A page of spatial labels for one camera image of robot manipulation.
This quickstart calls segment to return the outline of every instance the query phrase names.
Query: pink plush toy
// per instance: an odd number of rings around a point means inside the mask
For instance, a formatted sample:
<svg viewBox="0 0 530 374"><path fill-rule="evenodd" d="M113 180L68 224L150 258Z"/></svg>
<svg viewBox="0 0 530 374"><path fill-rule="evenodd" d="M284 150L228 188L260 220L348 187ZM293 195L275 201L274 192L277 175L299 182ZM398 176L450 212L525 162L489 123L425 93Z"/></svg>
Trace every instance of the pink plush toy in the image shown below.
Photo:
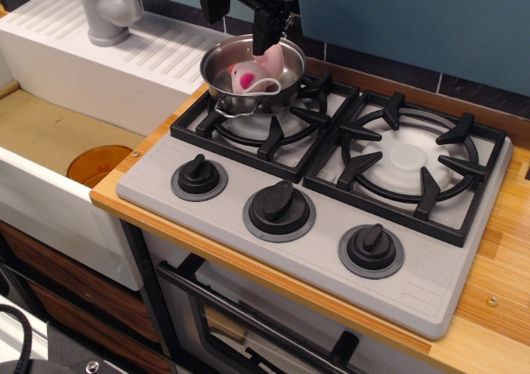
<svg viewBox="0 0 530 374"><path fill-rule="evenodd" d="M259 80L267 78L267 74L261 66L252 61L232 65L230 66L229 72L232 76L232 92L234 94L265 91L270 84L267 81L255 84Z"/></svg>
<svg viewBox="0 0 530 374"><path fill-rule="evenodd" d="M270 46L263 55L255 55L254 62L265 70L268 78L280 79L285 65L282 45L277 43L274 46Z"/></svg>
<svg viewBox="0 0 530 374"><path fill-rule="evenodd" d="M240 62L229 68L234 94L264 92L268 86L278 84L284 67L282 46L269 47L263 55L255 55L254 61Z"/></svg>

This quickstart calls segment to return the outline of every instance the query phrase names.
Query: oven door handle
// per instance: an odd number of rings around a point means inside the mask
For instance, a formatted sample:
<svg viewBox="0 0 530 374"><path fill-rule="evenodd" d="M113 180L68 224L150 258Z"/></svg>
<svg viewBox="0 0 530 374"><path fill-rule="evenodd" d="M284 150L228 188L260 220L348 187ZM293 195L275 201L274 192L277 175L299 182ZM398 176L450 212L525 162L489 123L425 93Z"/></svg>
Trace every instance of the oven door handle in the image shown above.
<svg viewBox="0 0 530 374"><path fill-rule="evenodd" d="M313 364L326 373L333 374L355 374L347 368L348 361L354 354L354 350L359 344L359 339L350 332L344 331L327 357L323 353L316 351L303 342L295 340L283 331L275 328L271 324L260 319L238 304L223 297L220 293L212 290L209 286L203 285L195 278L195 272L200 268L205 260L195 254L190 254L178 268L171 266L167 261L162 261L157 266L157 274L169 281L173 285L193 296L200 302L217 309L222 314L236 322L246 326L255 333L268 338L276 345L285 348L287 351L303 357L307 362Z"/></svg>

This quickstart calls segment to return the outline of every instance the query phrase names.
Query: saucepan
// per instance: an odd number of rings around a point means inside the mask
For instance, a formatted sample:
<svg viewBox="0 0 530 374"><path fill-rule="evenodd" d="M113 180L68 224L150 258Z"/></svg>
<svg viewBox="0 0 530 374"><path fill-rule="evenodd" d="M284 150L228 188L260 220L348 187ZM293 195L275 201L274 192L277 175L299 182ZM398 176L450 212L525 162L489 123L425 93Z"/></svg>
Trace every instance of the saucepan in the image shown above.
<svg viewBox="0 0 530 374"><path fill-rule="evenodd" d="M287 39L281 39L285 66L276 85L267 94L235 94L229 67L244 61L252 61L252 35L237 36L220 42L210 49L200 62L200 74L209 86L215 101L214 109L225 117L253 116L274 113L296 99L301 77L306 71L306 56Z"/></svg>

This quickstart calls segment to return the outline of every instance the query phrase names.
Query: black burner grate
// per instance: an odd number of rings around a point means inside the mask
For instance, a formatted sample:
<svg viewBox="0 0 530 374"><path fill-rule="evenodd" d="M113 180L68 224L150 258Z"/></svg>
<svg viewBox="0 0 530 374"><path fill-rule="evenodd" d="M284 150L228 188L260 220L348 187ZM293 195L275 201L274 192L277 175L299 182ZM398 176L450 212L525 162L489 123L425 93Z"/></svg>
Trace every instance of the black burner grate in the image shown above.
<svg viewBox="0 0 530 374"><path fill-rule="evenodd" d="M364 109L367 105L381 109L365 113ZM462 146L462 150L468 156L467 160L442 155L438 157L438 161L442 165L460 174L461 180L449 189L441 191L429 170L422 167L420 178L422 193L414 195L399 194L385 189L364 175L371 166L381 160L383 153L377 151L352 157L351 144L356 141L380 141L382 136L369 129L369 124L376 119L383 119L392 130L398 131L401 116L446 130L436 139L438 145L459 144ZM404 95L400 93L388 97L366 92L357 103L356 108L345 115L343 121L335 127L328 145L308 170L303 184L305 187L333 199L338 199L395 223L400 223L405 227L462 247L505 137L505 132L476 123L474 117L468 113L460 118L452 117L406 103ZM491 142L492 149L489 157L482 158L482 162L486 162L485 165L479 163L479 152L474 143L475 138ZM332 182L320 177L319 174L337 149L341 149L344 170L338 180ZM355 188L355 185L361 185L363 188ZM470 191L473 198L460 228L452 228L430 219L431 211L437 204L453 199L465 190ZM416 208L411 211L392 202L413 204Z"/></svg>
<svg viewBox="0 0 530 374"><path fill-rule="evenodd" d="M344 102L332 116L328 114L328 94L344 97ZM284 136L276 116L272 116L268 137L264 140L235 134L227 127L227 118L214 110L214 103L209 93L203 94L171 125L171 135L284 180L298 182L325 142L328 131L333 129L349 108L357 104L359 89L333 82L331 74L328 73L320 74L318 77L304 75L297 98L312 99L317 104L317 109L290 107L288 109L290 113L306 123L303 130L290 136ZM277 159L277 152L281 146L293 144L304 138L312 138L312 142L295 165L289 166Z"/></svg>

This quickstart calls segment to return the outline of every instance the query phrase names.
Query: gray faucet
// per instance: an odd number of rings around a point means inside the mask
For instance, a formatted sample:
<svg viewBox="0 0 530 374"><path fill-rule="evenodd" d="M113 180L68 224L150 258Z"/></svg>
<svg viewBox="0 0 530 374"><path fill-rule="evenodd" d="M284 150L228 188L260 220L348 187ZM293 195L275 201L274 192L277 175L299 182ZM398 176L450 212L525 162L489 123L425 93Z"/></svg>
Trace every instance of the gray faucet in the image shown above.
<svg viewBox="0 0 530 374"><path fill-rule="evenodd" d="M96 46L114 46L127 39L128 26L142 17L138 0L81 0L89 39Z"/></svg>

